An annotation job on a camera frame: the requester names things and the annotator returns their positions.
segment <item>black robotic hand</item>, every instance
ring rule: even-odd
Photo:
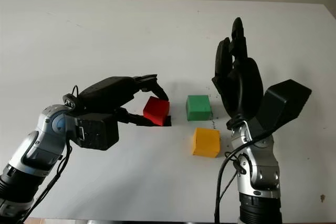
[[[227,113],[229,130],[241,121],[253,118],[263,98],[263,85],[256,62],[247,57],[243,23],[236,18],[232,27],[232,41],[222,40],[217,48],[215,77],[212,79]]]
[[[80,147],[107,150],[119,140],[118,122],[156,126],[149,119],[130,114],[121,107],[139,90],[152,91],[158,98],[168,101],[156,76],[109,77],[86,88],[77,97],[73,94],[63,96],[64,103],[72,107],[65,115],[68,137]]]

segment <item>block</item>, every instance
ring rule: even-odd
[[[218,130],[196,128],[193,139],[193,155],[216,157],[220,149],[221,134]]]
[[[169,101],[161,100],[156,97],[149,97],[143,109],[143,116],[160,126],[163,126],[168,113]]]
[[[212,115],[207,95],[188,95],[186,109],[188,121],[206,121]]]

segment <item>wire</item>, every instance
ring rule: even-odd
[[[224,193],[226,192],[226,190],[229,188],[229,186],[231,185],[232,181],[235,179],[235,177],[237,176],[238,174],[238,171],[236,171],[234,173],[234,175],[232,176],[232,178],[230,179],[229,183],[227,183],[227,186],[224,188],[224,190],[222,191],[221,195],[220,195],[220,198],[219,198],[219,201],[222,199],[222,197],[224,196]]]
[[[71,94],[74,94],[75,90],[76,90],[76,97],[77,97],[77,96],[78,96],[78,86],[77,86],[77,85],[75,85],[75,86],[73,87],[73,89],[72,89],[72,93],[71,93]]]
[[[216,207],[215,207],[215,224],[219,224],[219,204],[221,203],[221,183],[222,183],[222,175],[224,172],[224,169],[227,165],[227,163],[233,158],[235,157],[235,155],[240,152],[241,150],[245,149],[246,147],[249,147],[250,145],[253,145],[255,143],[257,143],[258,141],[268,137],[270,134],[272,134],[273,130],[270,131],[266,131],[262,134],[260,134],[259,136],[254,137],[254,139],[252,141],[249,141],[239,147],[237,147],[236,149],[234,149],[227,157],[226,159],[224,159],[220,169],[219,169],[219,173],[218,173],[218,179],[217,179],[217,189],[216,189]]]
[[[51,188],[54,186],[54,184],[57,182],[57,180],[61,176],[62,172],[64,171],[65,167],[68,164],[70,153],[72,151],[72,147],[70,146],[70,140],[66,140],[66,148],[67,148],[66,156],[58,164],[56,175],[49,182],[49,184],[44,189],[44,191],[41,193],[41,195],[37,198],[37,200],[35,201],[34,205],[30,208],[30,210],[22,217],[22,219],[18,220],[16,224],[24,224],[24,221],[28,218],[31,212],[38,206],[38,204],[40,204],[41,201],[47,196]]]

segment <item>table surface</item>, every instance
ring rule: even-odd
[[[158,73],[171,101],[172,127],[120,123],[119,142],[105,152],[73,144],[64,174],[33,217],[213,221],[223,157],[192,156],[192,135],[196,127],[215,127],[227,148],[229,117],[211,78],[218,42],[240,16],[265,89],[291,78],[313,90],[299,118],[274,134],[283,220],[336,221],[336,20],[323,5],[0,0],[0,7],[1,167],[40,111],[61,103],[74,84],[83,90],[109,76]],[[189,94],[209,95],[213,121],[186,120]],[[138,93],[125,107],[142,113],[148,97]],[[230,165],[224,184],[233,172]],[[234,182],[221,221],[238,216]]]

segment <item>robotic hand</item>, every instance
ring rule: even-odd
[[[271,86],[262,95],[260,73],[255,61],[247,57],[240,18],[234,21],[232,41],[226,38],[218,45],[212,81],[231,117],[226,125],[232,130],[232,144],[236,148],[219,171],[215,223],[219,223],[223,170],[229,160],[234,160],[240,200],[238,223],[281,224],[280,172],[273,154],[272,133],[298,117],[311,90],[287,80]]]
[[[0,176],[0,223],[23,223],[43,200],[68,162],[70,140],[80,147],[107,150],[119,140],[118,121],[155,126],[143,116],[129,114],[120,107],[131,101],[139,90],[152,91],[160,99],[168,100],[157,83],[156,74],[110,77],[80,94],[77,88],[77,97],[65,95],[64,105],[44,109],[36,129],[24,139]],[[62,166],[32,206],[39,185],[62,159],[65,146],[67,154],[60,162]]]

